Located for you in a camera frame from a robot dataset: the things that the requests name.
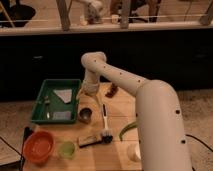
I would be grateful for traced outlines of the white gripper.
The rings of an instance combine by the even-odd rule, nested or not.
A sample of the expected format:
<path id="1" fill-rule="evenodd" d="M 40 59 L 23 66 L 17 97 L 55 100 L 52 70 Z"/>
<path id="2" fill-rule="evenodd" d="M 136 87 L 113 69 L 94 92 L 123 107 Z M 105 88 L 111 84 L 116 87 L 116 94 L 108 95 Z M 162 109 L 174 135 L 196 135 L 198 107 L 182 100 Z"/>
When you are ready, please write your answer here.
<path id="1" fill-rule="evenodd" d="M 96 95 L 99 91 L 100 83 L 92 82 L 86 78 L 83 79 L 82 88 L 83 92 L 88 96 Z"/>

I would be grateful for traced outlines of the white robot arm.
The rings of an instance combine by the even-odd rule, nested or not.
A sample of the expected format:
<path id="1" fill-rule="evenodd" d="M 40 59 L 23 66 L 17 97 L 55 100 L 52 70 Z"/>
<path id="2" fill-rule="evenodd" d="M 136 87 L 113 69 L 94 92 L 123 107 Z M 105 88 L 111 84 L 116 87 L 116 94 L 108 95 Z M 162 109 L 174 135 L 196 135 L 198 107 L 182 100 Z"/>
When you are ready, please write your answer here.
<path id="1" fill-rule="evenodd" d="M 103 76 L 135 98 L 143 171 L 193 171 L 176 91 L 161 80 L 149 80 L 107 63 L 103 52 L 81 57 L 82 91 L 96 95 Z"/>

